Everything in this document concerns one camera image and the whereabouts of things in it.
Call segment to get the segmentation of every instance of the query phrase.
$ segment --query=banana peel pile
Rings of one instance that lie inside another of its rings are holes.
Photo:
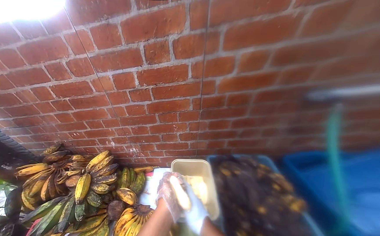
[[[96,156],[72,154],[55,144],[43,151],[42,163],[17,168],[15,176],[25,180],[17,190],[30,225],[27,236],[106,236],[109,221],[116,221],[114,236],[134,236],[153,210],[137,203],[145,174],[155,167],[118,169],[109,151]]]
[[[306,203],[281,174],[255,158],[224,155],[212,160],[227,235],[312,235],[302,217]]]

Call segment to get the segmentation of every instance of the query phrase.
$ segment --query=banana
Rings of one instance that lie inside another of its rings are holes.
[[[91,230],[93,228],[98,227],[101,225],[101,223],[107,218],[107,214],[103,215],[97,215],[97,216],[92,216],[89,218],[84,219],[83,224],[77,228],[76,230],[73,227],[73,224],[67,228],[65,231],[66,233],[79,233],[79,232],[84,232]]]
[[[110,190],[110,186],[106,184],[92,184],[91,189],[98,194],[106,194]]]
[[[114,156],[109,156],[102,160],[100,163],[96,164],[92,169],[91,169],[91,174],[95,174],[97,171],[103,169],[106,166],[109,166],[113,163]]]
[[[47,155],[50,155],[52,153],[55,153],[57,152],[57,150],[59,150],[61,147],[61,143],[56,143],[55,145],[52,145],[50,147],[48,147],[46,150],[44,150],[41,155],[43,156],[47,156]]]
[[[91,183],[91,175],[84,174],[78,180],[75,188],[75,201],[76,204],[81,204],[88,193],[89,185]]]
[[[63,208],[59,223],[57,225],[57,233],[62,233],[64,230],[67,229],[70,223],[70,219],[72,219],[72,215],[75,215],[75,198],[71,197],[69,201],[66,203],[65,207]]]
[[[109,166],[104,167],[103,169],[100,169],[99,171],[95,172],[94,174],[91,174],[93,178],[100,177],[100,176],[106,176],[111,175],[116,171],[118,164],[112,164]]]
[[[92,182],[95,184],[112,184],[117,180],[117,174],[100,176],[92,179]]]
[[[104,151],[100,154],[98,154],[96,157],[94,157],[92,160],[89,161],[88,165],[86,166],[85,170],[86,172],[90,172],[91,169],[98,163],[100,163],[102,160],[107,158],[109,156],[109,151]]]
[[[88,191],[86,200],[93,207],[99,207],[101,205],[101,197],[94,191]]]
[[[38,172],[41,172],[43,170],[49,169],[49,165],[46,163],[39,163],[34,166],[27,167],[25,169],[21,169],[18,172],[16,172],[15,176],[26,176],[26,175],[32,175]]]
[[[128,188],[120,188],[116,190],[117,195],[121,200],[126,202],[129,205],[136,203],[136,194]]]

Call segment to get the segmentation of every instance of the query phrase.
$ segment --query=plantain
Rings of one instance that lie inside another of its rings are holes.
[[[88,191],[86,200],[89,203],[89,205],[93,207],[99,207],[101,205],[101,197],[94,191]]]
[[[116,192],[119,198],[127,204],[133,205],[136,203],[136,194],[132,190],[128,188],[120,188],[116,190]]]
[[[107,158],[109,156],[109,151],[104,151],[100,154],[98,154],[96,157],[94,157],[92,160],[89,161],[88,165],[86,166],[85,170],[86,172],[90,172],[91,169],[98,163],[100,163],[102,160]]]
[[[99,171],[95,172],[94,174],[91,174],[93,178],[100,177],[100,176],[106,176],[111,175],[116,171],[118,164],[112,164],[109,166],[104,167],[103,169],[100,169]]]
[[[103,169],[106,166],[109,166],[113,163],[114,156],[109,156],[102,160],[100,163],[96,164],[92,169],[91,169],[91,175],[95,174],[97,171]]]
[[[92,184],[91,189],[98,194],[106,194],[111,190],[106,184]]]
[[[91,183],[91,175],[84,174],[78,180],[75,188],[75,201],[76,204],[81,204],[88,193],[89,185]]]
[[[72,221],[72,216],[75,215],[75,198],[71,197],[64,206],[59,223],[57,225],[57,233],[62,233],[67,229],[69,223]]]
[[[41,172],[43,170],[49,169],[49,165],[46,163],[39,163],[34,166],[30,166],[24,169],[19,170],[14,175],[15,176],[26,176],[26,175],[32,175],[38,172]]]
[[[82,204],[75,204],[75,219],[81,221],[85,215],[85,201]]]
[[[69,150],[63,150],[63,151],[58,151],[58,152],[52,153],[52,154],[48,155],[47,157],[43,158],[43,162],[44,163],[56,162],[56,161],[62,159],[64,156],[66,156],[69,153],[70,153]]]
[[[92,179],[92,182],[95,184],[112,184],[117,180],[117,174],[100,176]]]
[[[61,148],[61,145],[62,145],[61,143],[56,143],[55,145],[51,145],[46,150],[44,150],[41,153],[41,155],[47,156],[47,155],[50,155],[52,153],[55,153],[55,152],[57,152],[57,150],[59,150]]]

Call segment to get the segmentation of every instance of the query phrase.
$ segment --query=beige plastic container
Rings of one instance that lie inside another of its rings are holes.
[[[205,160],[176,159],[171,164],[171,171],[182,175],[202,176],[208,188],[208,201],[206,204],[209,217],[212,221],[219,217],[218,196],[216,194],[214,177],[211,165]]]

